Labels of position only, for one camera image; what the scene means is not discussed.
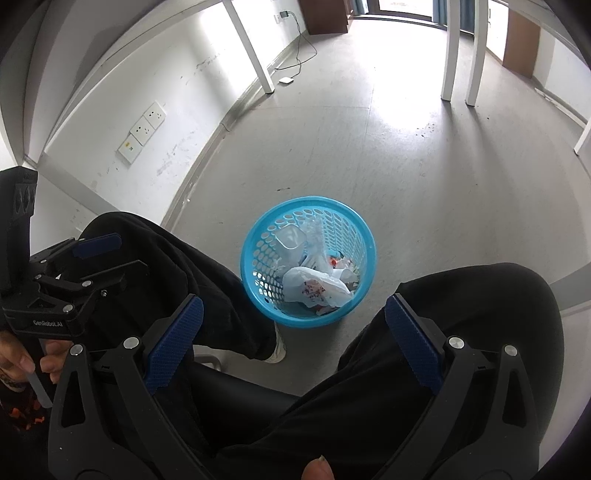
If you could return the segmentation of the person's left hand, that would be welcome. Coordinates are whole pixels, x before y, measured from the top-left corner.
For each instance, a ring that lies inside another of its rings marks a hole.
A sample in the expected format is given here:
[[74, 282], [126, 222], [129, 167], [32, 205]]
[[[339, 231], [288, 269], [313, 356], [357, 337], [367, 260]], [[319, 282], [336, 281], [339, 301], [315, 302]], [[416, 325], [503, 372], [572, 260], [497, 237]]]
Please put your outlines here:
[[[70, 341], [46, 340], [45, 356], [40, 360], [40, 370], [49, 375], [53, 384], [60, 380], [68, 352], [73, 344]], [[22, 343], [8, 331], [1, 332], [1, 382], [10, 390], [20, 392], [28, 383], [28, 375], [35, 372], [36, 366]]]

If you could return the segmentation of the person's right hand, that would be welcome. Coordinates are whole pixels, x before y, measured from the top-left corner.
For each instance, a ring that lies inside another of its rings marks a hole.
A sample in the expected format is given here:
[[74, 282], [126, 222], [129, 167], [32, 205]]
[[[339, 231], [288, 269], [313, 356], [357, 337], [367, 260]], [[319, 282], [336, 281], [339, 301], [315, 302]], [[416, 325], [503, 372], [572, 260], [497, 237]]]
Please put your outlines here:
[[335, 476], [332, 473], [332, 468], [324, 456], [318, 459], [311, 460], [307, 466], [304, 467], [304, 472], [301, 474], [301, 480], [334, 480]]

